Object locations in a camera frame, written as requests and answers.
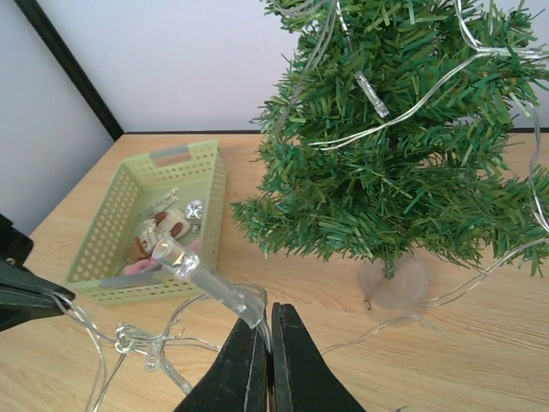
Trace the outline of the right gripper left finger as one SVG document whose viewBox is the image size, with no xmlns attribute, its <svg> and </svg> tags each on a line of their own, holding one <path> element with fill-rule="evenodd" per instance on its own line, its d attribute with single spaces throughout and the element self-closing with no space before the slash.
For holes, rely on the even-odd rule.
<svg viewBox="0 0 549 412">
<path fill-rule="evenodd" d="M 259 332 L 240 319 L 232 327 L 212 366 L 175 411 L 266 411 L 267 365 L 266 349 Z"/>
</svg>

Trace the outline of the small green christmas tree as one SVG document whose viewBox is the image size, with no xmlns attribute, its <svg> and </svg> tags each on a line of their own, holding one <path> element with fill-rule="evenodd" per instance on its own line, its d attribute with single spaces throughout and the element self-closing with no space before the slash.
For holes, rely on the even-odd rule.
<svg viewBox="0 0 549 412">
<path fill-rule="evenodd" d="M 505 162 L 548 51 L 524 1 L 268 1 L 298 35 L 257 122 L 265 173 L 232 205 L 265 254 L 361 262 L 366 303 L 425 296 L 418 250 L 479 271 L 548 259 L 548 170 Z"/>
</svg>

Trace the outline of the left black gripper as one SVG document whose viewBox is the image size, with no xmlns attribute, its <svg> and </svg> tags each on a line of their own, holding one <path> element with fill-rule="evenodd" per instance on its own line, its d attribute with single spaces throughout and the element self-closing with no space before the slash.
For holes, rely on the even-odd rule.
<svg viewBox="0 0 549 412">
<path fill-rule="evenodd" d="M 33 249 L 33 241 L 17 230 L 6 216 L 0 217 L 1 250 L 1 331 L 42 318 L 62 316 L 61 306 L 69 305 L 75 293 L 47 281 L 23 267 Z"/>
</svg>

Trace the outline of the green plastic basket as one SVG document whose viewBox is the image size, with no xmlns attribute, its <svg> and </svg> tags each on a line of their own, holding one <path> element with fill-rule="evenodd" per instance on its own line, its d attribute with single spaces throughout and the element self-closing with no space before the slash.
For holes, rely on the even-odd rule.
<svg viewBox="0 0 549 412">
<path fill-rule="evenodd" d="M 65 277 L 67 288 L 102 305 L 199 294 L 151 264 L 151 252 L 170 234 L 215 268 L 226 181 L 215 140 L 122 161 Z"/>
</svg>

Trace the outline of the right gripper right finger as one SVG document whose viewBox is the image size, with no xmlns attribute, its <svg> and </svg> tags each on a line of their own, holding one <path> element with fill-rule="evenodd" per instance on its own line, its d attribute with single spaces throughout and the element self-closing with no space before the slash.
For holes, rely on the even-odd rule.
<svg viewBox="0 0 549 412">
<path fill-rule="evenodd" d="M 364 408 L 331 372 L 291 304 L 273 304 L 274 411 L 352 412 Z"/>
</svg>

